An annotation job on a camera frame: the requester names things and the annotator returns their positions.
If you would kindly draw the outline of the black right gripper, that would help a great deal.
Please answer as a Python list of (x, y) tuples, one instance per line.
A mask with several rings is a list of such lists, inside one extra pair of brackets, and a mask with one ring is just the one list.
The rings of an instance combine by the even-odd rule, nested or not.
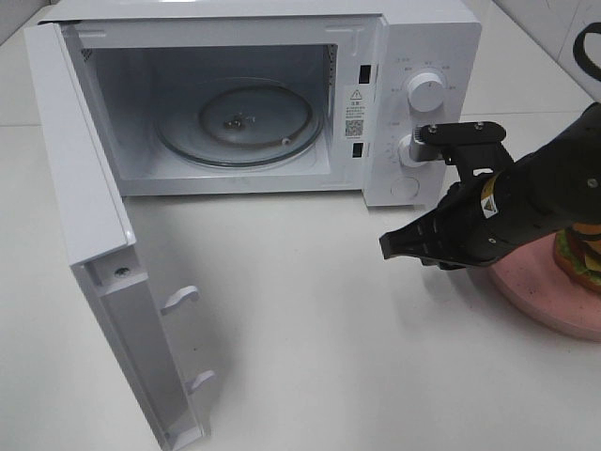
[(514, 160), (502, 145), (506, 130), (500, 124), (429, 124), (413, 134), (438, 148), (441, 161), (454, 166), (461, 181), (476, 179), (478, 170), (500, 173), (458, 200), (440, 202), (410, 224), (384, 233), (378, 241), (385, 259), (416, 257), (422, 263), (439, 263), (443, 270), (488, 266), (563, 228), (563, 219), (535, 199), (527, 165), (508, 168)]

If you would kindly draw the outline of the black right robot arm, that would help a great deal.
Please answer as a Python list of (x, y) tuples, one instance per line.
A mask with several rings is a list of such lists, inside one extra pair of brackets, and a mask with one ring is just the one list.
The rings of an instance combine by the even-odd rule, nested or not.
[(418, 160), (443, 161), (459, 180), (438, 205), (379, 239), (384, 258), (416, 257), (442, 270), (488, 267), (575, 223), (600, 222), (600, 105), (519, 160), (490, 121), (415, 130)]

